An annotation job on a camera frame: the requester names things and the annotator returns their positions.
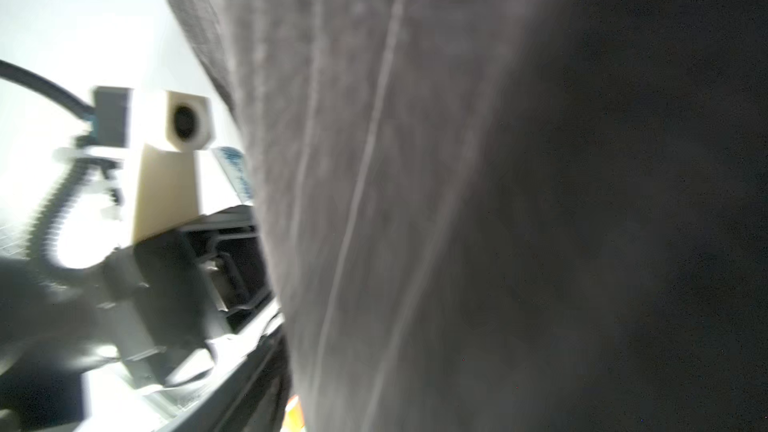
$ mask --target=cable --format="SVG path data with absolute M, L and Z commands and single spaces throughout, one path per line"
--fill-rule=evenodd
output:
M 94 117 L 94 108 L 77 98 L 73 93 L 45 79 L 38 74 L 0 60 L 0 78 L 24 86 L 72 112 L 80 120 L 90 122 Z M 95 144 L 92 136 L 79 136 L 75 139 L 75 148 L 83 149 Z M 53 190 L 48 200 L 34 218 L 27 242 L 27 253 L 33 272 L 38 280 L 50 288 L 62 288 L 72 284 L 84 270 L 62 267 L 53 260 L 54 246 L 66 217 L 74 204 L 80 188 L 88 178 L 92 166 L 101 168 L 104 178 L 112 178 L 111 171 L 117 167 L 115 161 L 106 158 L 77 158 L 61 183 Z M 120 205 L 123 201 L 120 190 L 110 190 L 112 202 Z
M 56 102 L 66 110 L 72 112 L 78 119 L 90 122 L 94 114 L 94 108 L 77 98 L 44 77 L 34 72 L 23 69 L 10 62 L 0 60 L 0 77 L 24 86 L 43 97 Z
M 53 259 L 54 246 L 67 212 L 74 205 L 74 200 L 88 178 L 91 167 L 95 165 L 95 160 L 97 159 L 75 159 L 72 167 L 54 188 L 32 222 L 27 241 L 27 254 L 30 257 L 30 263 L 42 275 L 41 280 L 44 282 L 53 281 L 53 285 L 66 286 L 77 278 L 74 272 L 81 272 L 57 264 Z

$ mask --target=gray fabric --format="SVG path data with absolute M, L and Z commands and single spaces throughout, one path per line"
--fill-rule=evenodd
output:
M 169 2 L 310 432 L 766 427 L 766 0 Z

